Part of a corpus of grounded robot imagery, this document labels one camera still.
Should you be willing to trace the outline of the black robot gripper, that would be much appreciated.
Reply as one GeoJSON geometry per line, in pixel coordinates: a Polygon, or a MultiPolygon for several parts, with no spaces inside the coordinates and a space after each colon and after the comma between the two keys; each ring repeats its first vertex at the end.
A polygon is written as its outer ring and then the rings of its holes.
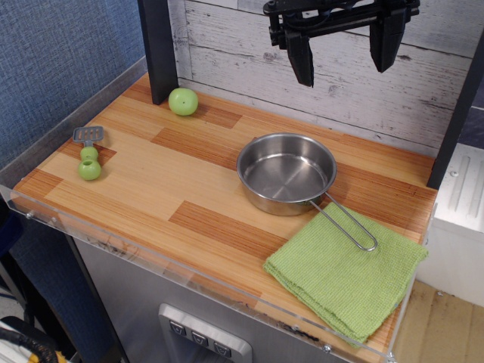
{"type": "Polygon", "coordinates": [[[313,87],[310,38],[369,26],[371,58],[383,73],[394,64],[405,26],[419,7],[419,1],[269,1],[263,14],[271,43],[287,50],[298,83],[313,87]]]}

